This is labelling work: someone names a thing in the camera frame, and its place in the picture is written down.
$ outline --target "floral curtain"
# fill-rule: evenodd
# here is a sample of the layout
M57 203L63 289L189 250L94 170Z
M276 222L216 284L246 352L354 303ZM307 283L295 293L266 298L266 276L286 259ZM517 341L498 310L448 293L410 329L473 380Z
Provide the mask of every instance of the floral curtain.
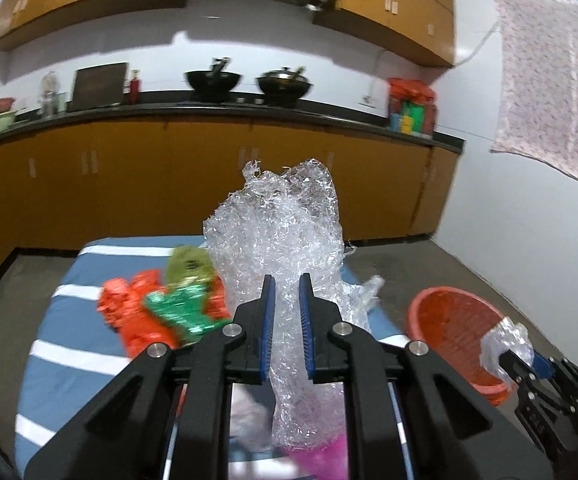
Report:
M496 0L503 82L495 152L578 179L578 2Z

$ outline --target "laundry basket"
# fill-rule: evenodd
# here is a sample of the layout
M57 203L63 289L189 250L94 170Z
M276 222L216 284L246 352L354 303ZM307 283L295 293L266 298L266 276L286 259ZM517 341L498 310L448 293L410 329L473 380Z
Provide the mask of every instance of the laundry basket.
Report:
M495 307L450 286L427 288L409 305L406 334L425 341L494 406L509 396L506 385L480 366L480 340L502 320Z

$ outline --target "white wall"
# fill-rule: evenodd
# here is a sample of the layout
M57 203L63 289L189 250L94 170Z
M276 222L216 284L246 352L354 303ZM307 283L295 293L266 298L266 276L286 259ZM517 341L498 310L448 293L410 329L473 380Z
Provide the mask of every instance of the white wall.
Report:
M456 1L458 60L498 19L493 0ZM501 35L448 72L438 131L466 139L435 241L505 295L578 363L578 182L546 164L491 153L502 81Z
M387 77L419 78L419 67L386 53L373 88L375 108L360 104L371 85L379 47L318 27L309 11L266 0L189 0L185 9L148 10L81 23L0 54L0 97L37 108L40 79L55 70L71 91L74 72L127 61L142 89L188 89L184 72L205 70L228 56L243 75L235 89L257 92L256 77L281 66L305 65L307 99L386 116Z

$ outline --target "concrete floor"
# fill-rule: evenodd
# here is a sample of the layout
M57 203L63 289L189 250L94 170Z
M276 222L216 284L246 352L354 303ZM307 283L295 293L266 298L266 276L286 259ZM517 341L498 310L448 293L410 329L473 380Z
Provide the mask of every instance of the concrete floor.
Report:
M51 295L72 262L70 258L20 256L0 283L0 446L11 458L18 393L29 349ZM420 290L457 286L491 302L515 322L523 322L539 352L560 355L502 296L430 240L358 248L346 262L360 280L374 274L386 280L380 299L397 326L405 327L407 307ZM513 414L516 404L512 396L501 411L519 427Z

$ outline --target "blue and white striped cloth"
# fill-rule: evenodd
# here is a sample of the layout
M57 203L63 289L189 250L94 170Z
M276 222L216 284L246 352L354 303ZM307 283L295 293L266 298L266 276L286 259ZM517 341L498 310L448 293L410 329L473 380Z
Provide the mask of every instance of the blue and white striped cloth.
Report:
M51 304L33 343L22 381L16 415L16 465L21 475L31 457L115 374L129 362L118 335L96 311L102 284L111 278L130 280L146 269L163 269L174 247L200 246L202 236L106 238L85 246ZM342 278L357 283L346 268ZM402 346L401 335L384 313L369 316L376 339ZM250 392L272 408L270 387ZM232 441L231 480L304 478L304 472L274 451L251 454Z

